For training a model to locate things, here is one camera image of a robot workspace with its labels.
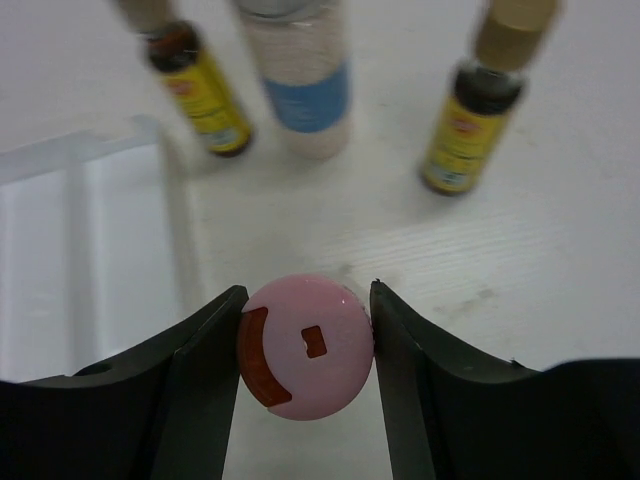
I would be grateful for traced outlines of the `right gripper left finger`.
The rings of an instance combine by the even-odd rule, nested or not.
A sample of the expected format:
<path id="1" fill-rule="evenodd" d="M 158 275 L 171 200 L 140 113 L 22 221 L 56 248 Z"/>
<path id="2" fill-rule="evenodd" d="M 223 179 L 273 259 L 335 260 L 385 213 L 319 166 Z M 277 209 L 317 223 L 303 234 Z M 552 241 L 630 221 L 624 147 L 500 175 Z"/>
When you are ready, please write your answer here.
<path id="1" fill-rule="evenodd" d="M 72 376 L 1 385 L 5 479 L 219 479 L 239 384 L 234 286 Z"/>

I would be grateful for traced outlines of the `pink-lid spice bottle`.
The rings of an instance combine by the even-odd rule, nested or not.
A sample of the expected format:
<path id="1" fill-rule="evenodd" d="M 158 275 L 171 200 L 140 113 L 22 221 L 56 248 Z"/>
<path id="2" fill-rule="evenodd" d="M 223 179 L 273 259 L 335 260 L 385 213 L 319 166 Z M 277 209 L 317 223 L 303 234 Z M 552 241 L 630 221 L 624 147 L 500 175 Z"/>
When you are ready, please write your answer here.
<path id="1" fill-rule="evenodd" d="M 344 409 L 366 383 L 373 327 L 346 286 L 319 274 L 287 275 L 244 305 L 236 353 L 245 385 L 270 413 L 318 420 Z"/>

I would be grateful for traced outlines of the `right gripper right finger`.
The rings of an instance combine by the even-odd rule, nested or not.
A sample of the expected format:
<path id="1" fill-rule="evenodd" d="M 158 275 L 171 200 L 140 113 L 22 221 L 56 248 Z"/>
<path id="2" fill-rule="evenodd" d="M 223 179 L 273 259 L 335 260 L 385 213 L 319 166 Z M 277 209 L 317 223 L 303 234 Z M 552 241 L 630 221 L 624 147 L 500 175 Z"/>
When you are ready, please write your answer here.
<path id="1" fill-rule="evenodd" d="M 421 317 L 381 281 L 370 307 L 397 479 L 635 479 L 639 363 L 535 371 Z"/>

